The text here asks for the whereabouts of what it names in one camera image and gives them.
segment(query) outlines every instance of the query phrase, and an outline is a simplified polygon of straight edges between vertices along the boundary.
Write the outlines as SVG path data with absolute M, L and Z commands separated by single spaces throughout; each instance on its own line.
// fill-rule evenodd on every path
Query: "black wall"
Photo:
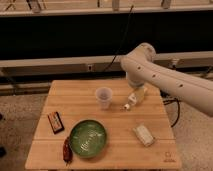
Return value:
M 0 18 L 0 59 L 113 55 L 128 14 Z M 120 54 L 142 42 L 157 53 L 213 50 L 213 11 L 137 13 Z

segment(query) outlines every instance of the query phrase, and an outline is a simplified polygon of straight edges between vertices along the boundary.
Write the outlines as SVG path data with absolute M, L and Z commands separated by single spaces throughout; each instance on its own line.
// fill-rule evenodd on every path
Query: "bottle cap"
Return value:
M 130 105 L 127 103 L 127 104 L 125 104 L 124 105 L 124 109 L 126 109 L 126 110 L 130 110 Z

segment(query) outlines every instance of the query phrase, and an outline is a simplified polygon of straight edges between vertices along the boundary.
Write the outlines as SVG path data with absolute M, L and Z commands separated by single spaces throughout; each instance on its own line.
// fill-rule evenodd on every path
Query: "chili pepper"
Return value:
M 67 164 L 70 164 L 72 162 L 72 156 L 72 150 L 69 147 L 69 137 L 67 137 L 63 145 L 63 159 Z

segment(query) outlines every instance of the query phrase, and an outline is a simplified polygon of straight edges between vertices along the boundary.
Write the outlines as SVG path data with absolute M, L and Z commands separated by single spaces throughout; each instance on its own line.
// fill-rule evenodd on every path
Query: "small box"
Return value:
M 56 134 L 64 130 L 64 125 L 61 122 L 58 112 L 52 112 L 48 115 L 50 125 L 52 127 L 53 133 Z

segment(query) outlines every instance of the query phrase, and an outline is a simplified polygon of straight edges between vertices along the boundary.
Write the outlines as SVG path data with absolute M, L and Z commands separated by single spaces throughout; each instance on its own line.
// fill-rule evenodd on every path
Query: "plastic bottle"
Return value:
M 136 88 L 128 97 L 127 103 L 124 105 L 124 109 L 130 110 L 132 106 L 139 104 L 143 101 L 144 96 L 146 94 L 146 87 Z

